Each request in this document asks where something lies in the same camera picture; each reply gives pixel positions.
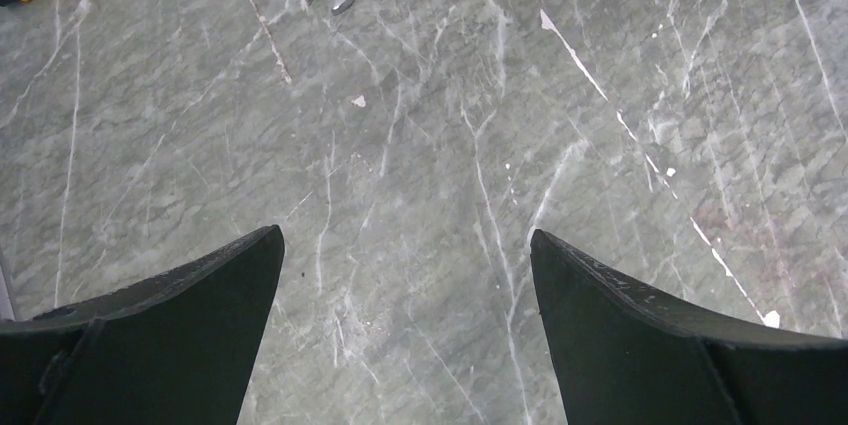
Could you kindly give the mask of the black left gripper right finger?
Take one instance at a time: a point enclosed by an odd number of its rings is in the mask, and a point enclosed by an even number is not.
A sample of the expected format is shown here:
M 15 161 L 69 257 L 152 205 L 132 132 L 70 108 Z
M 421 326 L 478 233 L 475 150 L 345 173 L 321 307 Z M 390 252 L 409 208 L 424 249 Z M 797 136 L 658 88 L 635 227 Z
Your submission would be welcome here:
M 543 230 L 535 293 L 572 424 L 843 424 L 847 343 L 702 308 Z

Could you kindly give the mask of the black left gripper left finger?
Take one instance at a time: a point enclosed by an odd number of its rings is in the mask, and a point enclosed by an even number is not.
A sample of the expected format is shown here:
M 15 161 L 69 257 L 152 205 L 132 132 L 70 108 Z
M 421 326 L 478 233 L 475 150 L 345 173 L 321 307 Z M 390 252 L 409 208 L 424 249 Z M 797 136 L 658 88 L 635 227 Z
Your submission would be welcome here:
M 277 291 L 278 226 L 1 325 L 5 424 L 234 424 Z

